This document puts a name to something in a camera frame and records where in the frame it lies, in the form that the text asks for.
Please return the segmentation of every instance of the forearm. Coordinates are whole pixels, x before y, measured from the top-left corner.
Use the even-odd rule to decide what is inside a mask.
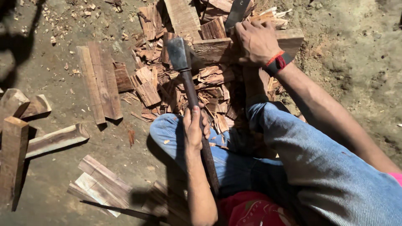
[[[343,106],[293,63],[276,78],[307,122],[382,172],[401,172]]]
[[[188,202],[192,225],[213,225],[217,208],[209,188],[200,152],[186,150],[188,172]]]

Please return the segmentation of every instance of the person's right hand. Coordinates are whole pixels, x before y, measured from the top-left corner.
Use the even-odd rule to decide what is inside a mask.
[[[243,21],[235,24],[235,32],[244,52],[240,64],[262,67],[282,51],[271,22]]]

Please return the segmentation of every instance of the pink cloth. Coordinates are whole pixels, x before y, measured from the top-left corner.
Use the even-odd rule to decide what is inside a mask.
[[[402,174],[389,173],[402,186]],[[219,202],[229,226],[296,226],[290,213],[268,196],[255,191],[242,191]]]

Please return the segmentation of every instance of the wooden block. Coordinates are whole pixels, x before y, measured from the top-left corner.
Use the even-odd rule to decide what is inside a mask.
[[[225,131],[229,130],[228,124],[226,123],[225,116],[221,114],[216,114],[213,119],[216,133],[222,134]]]
[[[125,63],[114,62],[115,76],[117,82],[117,90],[119,92],[126,92],[133,90],[134,86],[128,76],[127,67]]]
[[[90,197],[86,191],[84,191],[83,189],[81,189],[78,185],[76,185],[75,183],[70,183],[68,185],[68,189],[67,189],[67,193],[74,195],[75,197],[79,198],[80,200],[84,200],[84,201],[90,201],[90,202],[97,202],[95,199],[93,199],[92,197]],[[102,213],[109,215],[109,216],[114,216],[114,214],[111,213],[111,211],[107,211],[104,210],[102,208],[98,208],[99,211],[101,211]]]
[[[231,41],[230,38],[193,41],[194,52],[205,64],[230,62],[234,59]]]
[[[204,40],[227,38],[224,21],[221,16],[206,24],[201,25],[201,32]]]
[[[128,186],[121,179],[117,180],[118,176],[108,168],[100,164],[90,155],[85,156],[81,160],[78,168],[90,175],[97,182],[101,183],[102,186],[119,198],[119,203],[127,207],[129,206],[128,193],[132,190],[132,187]]]
[[[142,209],[156,216],[166,217],[169,212],[190,223],[190,212],[184,198],[168,189],[164,184],[155,181],[147,191],[148,200]]]
[[[0,208],[15,211],[21,194],[25,154],[28,147],[28,123],[9,116],[3,122],[0,161]]]
[[[137,87],[137,93],[147,107],[161,101],[158,92],[150,81],[145,82],[141,86]]]
[[[150,4],[147,7],[139,7],[138,10],[139,14],[142,13],[146,17],[144,19],[142,16],[138,16],[145,39],[153,40],[156,34],[156,27],[154,27],[154,5]]]
[[[99,95],[98,84],[94,68],[92,66],[91,55],[88,46],[77,46],[77,55],[80,59],[81,72],[84,77],[83,81],[89,97],[92,112],[94,113],[95,123],[97,125],[106,123],[105,114],[103,113],[102,101]]]
[[[120,109],[120,97],[117,89],[113,60],[109,48],[103,42],[90,41],[87,43],[96,83],[100,94],[103,113],[110,119],[123,117]]]
[[[193,1],[165,0],[174,33],[184,37],[190,34],[194,40],[201,40],[200,20]]]
[[[34,96],[30,98],[31,103],[28,105],[28,108],[25,110],[23,115],[20,117],[21,119],[39,115],[47,112],[51,112],[51,107],[46,100],[46,97],[43,94]]]
[[[168,40],[174,39],[174,38],[177,38],[177,37],[178,37],[178,35],[176,35],[174,33],[170,33],[170,32],[165,32],[164,33],[164,35],[163,35],[162,53],[160,55],[162,63],[170,64],[168,50],[167,50],[167,47],[165,45],[168,42]]]
[[[30,140],[26,158],[64,148],[87,139],[89,139],[89,135],[82,124],[78,123]]]
[[[135,74],[141,84],[152,81],[152,71],[150,71],[146,66],[136,71]]]
[[[291,57],[295,57],[303,43],[304,35],[301,29],[275,31],[279,47]],[[205,64],[232,62],[240,56],[240,52],[231,51],[231,39],[210,39],[194,41],[194,52]]]
[[[303,31],[301,29],[288,29],[275,31],[275,35],[279,47],[294,58],[304,41]]]
[[[233,0],[226,0],[226,1],[203,0],[203,2],[207,6],[207,8],[205,10],[203,22],[208,22],[208,21],[214,20],[220,16],[222,17],[223,22],[226,22],[230,9],[232,8]],[[250,0],[243,18],[246,18],[251,13],[251,11],[254,10],[255,6],[256,6],[256,4],[254,4],[254,1]]]
[[[0,100],[0,133],[3,130],[4,119],[9,116],[19,118],[29,106],[29,99],[21,90],[10,88]]]

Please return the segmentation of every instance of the dirt ground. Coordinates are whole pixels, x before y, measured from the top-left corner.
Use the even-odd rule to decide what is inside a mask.
[[[46,96],[53,110],[48,117],[29,122],[36,136],[82,123],[90,139],[86,144],[30,160],[17,211],[1,213],[2,225],[152,225],[124,214],[118,218],[104,215],[66,193],[69,182],[82,174],[77,166],[87,154],[134,187],[134,210],[141,209],[143,193],[150,185],[147,181],[183,183],[183,173],[153,146],[149,124],[130,115],[131,111],[140,114],[139,102],[129,105],[122,101],[124,120],[118,125],[107,122],[101,131],[93,122],[82,78],[72,75],[72,69],[79,68],[77,55],[70,51],[105,36],[115,38],[108,40],[114,49],[113,58],[126,62],[133,74],[128,47],[135,41],[131,34],[142,32],[135,16],[137,8],[148,2],[125,3],[124,11],[116,13],[103,0],[88,0],[87,4],[84,0],[47,0],[35,17],[37,7],[28,0],[21,6],[18,0],[15,12],[3,18],[0,87],[19,88],[28,97]],[[95,4],[95,11],[90,17],[81,17],[79,6],[90,4]],[[285,16],[290,20],[289,28],[303,29],[306,37],[296,58],[299,67],[339,100],[402,166],[402,128],[397,127],[402,123],[402,30],[398,28],[402,2],[315,0],[309,5],[307,0],[259,0],[257,4],[257,12],[272,6],[278,11],[293,9]],[[98,19],[96,12],[101,12]],[[53,29],[52,23],[64,26],[66,31]],[[37,27],[30,33],[32,24]],[[128,41],[121,40],[123,32],[129,35]],[[56,35],[55,46],[50,42],[52,35]],[[297,107],[286,94],[280,98],[297,114]],[[128,129],[135,130],[132,149]]]

